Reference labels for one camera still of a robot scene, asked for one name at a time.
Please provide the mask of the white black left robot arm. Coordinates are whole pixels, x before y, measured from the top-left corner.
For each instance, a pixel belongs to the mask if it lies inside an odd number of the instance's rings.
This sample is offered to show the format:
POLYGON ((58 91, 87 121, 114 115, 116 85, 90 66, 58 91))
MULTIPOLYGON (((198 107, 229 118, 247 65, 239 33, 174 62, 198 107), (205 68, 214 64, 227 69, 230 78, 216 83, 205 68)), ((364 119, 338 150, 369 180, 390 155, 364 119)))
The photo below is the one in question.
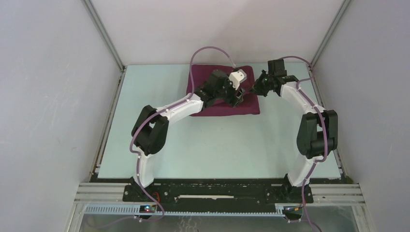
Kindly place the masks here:
POLYGON ((131 132, 130 152, 137 155, 134 195, 148 201, 153 195, 155 154, 165 145, 169 126, 213 106, 217 100, 236 107, 243 101, 241 83, 247 74, 239 68, 231 73, 214 70, 209 78, 187 96, 163 107, 145 106, 131 132))

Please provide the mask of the maroon surgical wrap cloth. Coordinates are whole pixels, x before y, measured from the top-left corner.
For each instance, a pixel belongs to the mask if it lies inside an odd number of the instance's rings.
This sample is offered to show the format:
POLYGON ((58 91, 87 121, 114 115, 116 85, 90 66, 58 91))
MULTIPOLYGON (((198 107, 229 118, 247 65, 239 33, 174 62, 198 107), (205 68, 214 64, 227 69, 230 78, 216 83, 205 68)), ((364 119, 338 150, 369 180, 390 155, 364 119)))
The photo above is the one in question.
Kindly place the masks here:
MULTIPOLYGON (((247 75, 247 79, 240 84, 240 87, 246 91, 243 97, 243 102, 237 107, 232 107, 223 100, 216 100, 213 106, 199 113, 192 114, 192 117, 258 115, 261 113, 258 97, 249 93, 249 89, 255 83, 253 68, 249 65, 240 66, 239 68, 247 75)), ((198 87, 200 84, 208 80, 214 70, 221 70, 229 74, 233 71, 233 68, 223 65, 194 64, 192 66, 194 86, 198 87)))

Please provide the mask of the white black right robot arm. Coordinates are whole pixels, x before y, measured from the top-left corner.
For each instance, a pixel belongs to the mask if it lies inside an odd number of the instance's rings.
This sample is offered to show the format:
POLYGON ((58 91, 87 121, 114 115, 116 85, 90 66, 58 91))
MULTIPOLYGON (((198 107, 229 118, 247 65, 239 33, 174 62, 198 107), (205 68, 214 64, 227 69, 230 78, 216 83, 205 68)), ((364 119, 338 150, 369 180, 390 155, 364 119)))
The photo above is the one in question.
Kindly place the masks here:
POLYGON ((301 82, 286 71, 269 73, 265 70, 250 89, 251 93, 267 96, 273 91, 292 104, 301 115, 296 137, 299 155, 293 168, 285 175, 282 198, 294 202, 309 184, 318 163, 326 161, 337 147, 338 117, 334 110, 326 110, 314 102, 302 89, 301 82))

